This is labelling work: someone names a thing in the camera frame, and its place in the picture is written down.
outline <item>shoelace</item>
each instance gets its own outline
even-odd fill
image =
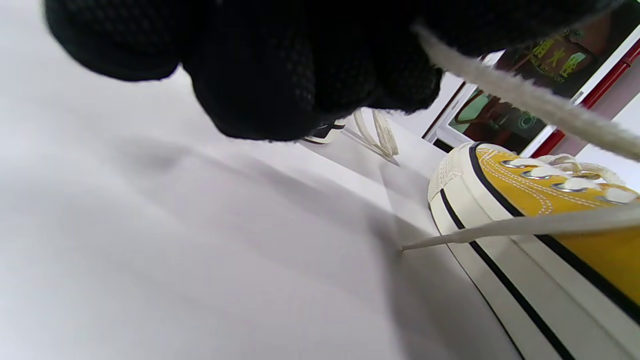
[[[422,24],[416,24],[413,29],[418,34],[422,48],[427,52],[430,60],[441,69],[449,71],[469,83],[476,84],[484,91],[499,96],[513,106],[528,111],[545,122],[595,146],[628,159],[640,161],[640,136],[626,131],[617,124],[606,121],[580,106],[574,106],[566,99],[554,95],[548,89],[536,87],[530,81],[523,81],[522,78],[512,74],[491,69],[476,59],[458,53],[439,41]],[[530,174],[532,175],[546,176],[562,173],[562,176],[566,177],[562,186],[566,189],[600,186],[587,179],[567,175],[563,171],[564,168],[549,165],[548,158],[537,160],[539,161],[537,165],[533,163],[536,161],[533,159],[518,160],[533,166],[541,165],[531,170]],[[561,166],[575,168],[576,165],[569,161]],[[581,168],[592,167],[594,170],[601,168],[594,164],[579,164],[579,166]],[[609,173],[602,172],[601,175],[605,179]],[[446,243],[466,243],[489,236],[586,233],[640,225],[640,203],[634,200],[635,196],[631,199],[629,195],[622,193],[626,192],[615,187],[605,191],[605,200],[621,204],[619,206],[558,215],[501,220],[417,241],[405,245],[401,249],[404,251]]]
[[[364,122],[364,116],[362,115],[362,109],[357,109],[353,113],[353,117],[356,120],[356,126],[364,140],[376,149],[382,156],[387,159],[393,158],[398,155],[398,145],[396,144],[396,138],[394,137],[391,126],[385,114],[380,110],[373,110],[373,124],[378,134],[379,143],[374,139],[373,135],[367,129],[367,124]]]
[[[551,165],[562,157],[564,157],[563,162],[557,165]],[[402,250],[421,249],[423,247],[446,243],[466,243],[488,236],[584,233],[637,225],[637,219],[638,216],[640,216],[640,207],[634,204],[637,199],[637,193],[617,187],[623,184],[617,182],[619,179],[618,175],[608,168],[591,163],[579,163],[569,155],[544,156],[538,159],[518,158],[509,161],[508,165],[512,167],[522,167],[523,170],[532,168],[523,173],[523,176],[530,179],[545,179],[550,176],[561,176],[564,178],[564,181],[555,184],[555,186],[558,190],[562,191],[581,192],[588,188],[597,190],[603,190],[604,188],[602,200],[619,204],[620,206],[560,215],[522,217],[496,221],[479,227],[456,231],[452,234],[435,236],[426,240],[410,243],[403,246]],[[572,171],[566,171],[568,168],[567,165],[569,165]],[[585,168],[588,168],[590,172],[601,175],[605,181],[610,179],[612,182],[606,182],[606,185],[610,184],[613,186],[605,187],[604,184],[598,184],[589,179],[575,177]]]

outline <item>yellow sneaker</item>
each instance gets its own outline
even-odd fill
[[[640,227],[604,230],[629,221],[638,194],[611,171],[467,143],[429,203],[449,235],[404,250],[462,242],[452,252],[525,359],[640,359]]]

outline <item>red frame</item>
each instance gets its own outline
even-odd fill
[[[615,82],[625,73],[631,64],[640,56],[640,40],[638,40],[627,53],[622,56],[622,59],[617,62],[616,65],[602,78],[602,80],[593,88],[593,90],[585,96],[584,100],[580,103],[583,108],[591,109],[596,102],[602,98],[602,96],[615,84]],[[549,155],[558,143],[564,138],[564,133],[560,130],[555,130],[549,137],[543,142],[540,147],[534,151],[532,158],[538,156]]]

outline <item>stitching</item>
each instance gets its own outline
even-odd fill
[[[520,180],[519,177],[517,177],[516,175],[512,174],[511,172],[508,172],[508,171],[506,171],[506,170],[504,170],[502,168],[496,167],[495,165],[493,165],[493,162],[488,163],[487,165],[491,166],[491,167],[494,167],[494,168],[497,168],[503,174],[507,174],[510,177],[514,177],[514,178]],[[559,197],[559,198],[564,199],[564,200],[572,201],[572,202],[575,202],[577,204],[582,204],[582,205],[585,205],[585,206],[591,206],[591,207],[594,207],[594,208],[600,206],[600,204],[597,203],[597,202],[569,197],[569,196],[563,194],[562,192],[547,188],[546,186],[538,185],[538,184],[534,183],[533,181],[528,181],[528,180],[526,180],[524,178],[521,181],[525,182],[526,184],[530,185],[533,188],[536,188],[536,189],[538,189],[540,191],[543,191],[543,192],[551,194],[551,195],[555,195],[556,197]]]
[[[512,174],[511,172],[508,172],[508,171],[505,171],[505,170],[504,170],[504,169],[502,169],[502,168],[496,167],[496,166],[493,164],[493,162],[488,162],[488,161],[487,161],[487,159],[488,159],[490,156],[494,155],[494,153],[498,153],[498,151],[492,151],[492,152],[489,152],[489,153],[487,154],[487,156],[483,156],[483,158],[482,158],[482,160],[484,160],[483,165],[486,165],[486,166],[488,166],[488,167],[492,167],[492,168],[496,168],[498,171],[502,172],[503,174],[508,175],[509,177],[516,177],[516,175]],[[591,206],[592,208],[600,207],[600,204],[599,204],[599,203],[597,203],[597,202],[593,202],[593,201],[590,201],[590,200],[582,200],[582,199],[576,199],[576,198],[573,198],[573,197],[569,197],[569,196],[567,196],[567,195],[563,194],[562,192],[559,192],[559,191],[557,191],[557,190],[553,190],[553,189],[547,188],[547,187],[545,187],[545,186],[538,185],[538,184],[536,184],[536,183],[534,183],[534,182],[532,182],[532,181],[528,181],[528,180],[526,180],[526,179],[524,179],[524,178],[523,178],[523,179],[520,179],[519,177],[516,177],[516,178],[517,178],[518,180],[523,181],[525,184],[528,184],[528,185],[529,185],[530,187],[532,187],[532,188],[535,188],[535,189],[537,189],[537,190],[539,190],[539,191],[542,191],[542,192],[545,192],[545,193],[547,193],[547,194],[554,195],[554,196],[559,197],[559,198],[561,198],[561,199],[568,200],[568,201],[574,202],[574,203],[576,203],[576,204],[581,204],[581,205],[585,205],[585,206]]]
[[[487,163],[486,161],[487,158],[492,156],[494,152],[497,152],[497,151],[495,150],[486,151],[485,154],[483,154],[483,156],[480,157],[480,163],[485,165]],[[532,191],[531,189],[527,188],[521,183],[517,183],[516,181],[508,179],[507,177],[497,173],[495,169],[493,169],[491,166],[486,166],[485,168],[487,169],[487,171],[491,172],[495,177],[498,177],[499,179],[535,197],[540,202],[540,206],[541,206],[541,209],[538,211],[538,214],[549,214],[551,212],[552,210],[551,202],[548,199],[546,199],[544,196],[540,195],[535,191]]]

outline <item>black glove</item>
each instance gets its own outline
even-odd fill
[[[621,0],[45,0],[80,64],[126,81],[179,64],[218,129],[300,139],[361,106],[411,113],[438,95],[410,26],[479,56],[561,31]]]

